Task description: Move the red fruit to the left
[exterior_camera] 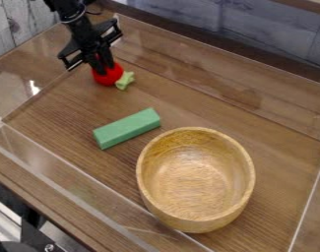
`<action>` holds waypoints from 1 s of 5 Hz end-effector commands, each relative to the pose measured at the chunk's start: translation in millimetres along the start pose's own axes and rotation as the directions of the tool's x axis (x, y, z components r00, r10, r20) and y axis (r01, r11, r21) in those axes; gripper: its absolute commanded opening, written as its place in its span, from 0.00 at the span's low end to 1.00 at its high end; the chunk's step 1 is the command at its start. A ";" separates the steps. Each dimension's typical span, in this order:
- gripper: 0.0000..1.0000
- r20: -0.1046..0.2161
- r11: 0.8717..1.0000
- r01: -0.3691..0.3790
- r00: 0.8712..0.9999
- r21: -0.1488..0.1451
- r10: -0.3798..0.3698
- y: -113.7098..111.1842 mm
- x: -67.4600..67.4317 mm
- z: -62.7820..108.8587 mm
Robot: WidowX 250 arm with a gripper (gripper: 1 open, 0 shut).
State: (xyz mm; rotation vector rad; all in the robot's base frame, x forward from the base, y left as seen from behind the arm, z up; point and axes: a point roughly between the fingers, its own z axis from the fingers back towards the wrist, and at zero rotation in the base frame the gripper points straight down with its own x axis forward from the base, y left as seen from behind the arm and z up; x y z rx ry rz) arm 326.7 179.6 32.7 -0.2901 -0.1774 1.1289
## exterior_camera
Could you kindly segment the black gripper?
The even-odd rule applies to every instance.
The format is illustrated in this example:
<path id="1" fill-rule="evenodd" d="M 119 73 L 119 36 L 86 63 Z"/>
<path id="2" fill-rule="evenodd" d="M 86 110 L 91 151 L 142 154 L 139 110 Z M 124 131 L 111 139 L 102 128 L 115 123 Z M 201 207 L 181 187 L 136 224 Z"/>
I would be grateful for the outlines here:
<path id="1" fill-rule="evenodd" d="M 91 24 L 87 18 L 80 18 L 64 25 L 70 30 L 71 38 L 56 55 L 64 68 L 71 71 L 82 63 L 88 63 L 95 72 L 104 75 L 104 68 L 112 69 L 115 66 L 110 47 L 122 36 L 118 19 L 111 18 Z"/>

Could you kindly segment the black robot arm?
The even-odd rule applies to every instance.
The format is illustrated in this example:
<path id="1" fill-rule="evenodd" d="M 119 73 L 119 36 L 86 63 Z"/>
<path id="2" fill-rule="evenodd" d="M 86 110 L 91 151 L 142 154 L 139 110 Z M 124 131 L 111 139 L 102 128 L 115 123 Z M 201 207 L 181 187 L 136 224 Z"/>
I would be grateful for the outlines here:
<path id="1" fill-rule="evenodd" d="M 91 0 L 42 1 L 70 31 L 70 40 L 56 55 L 64 68 L 71 71 L 87 63 L 99 75 L 106 75 L 107 70 L 115 67 L 111 45 L 122 37 L 118 19 L 92 24 L 87 17 Z"/>

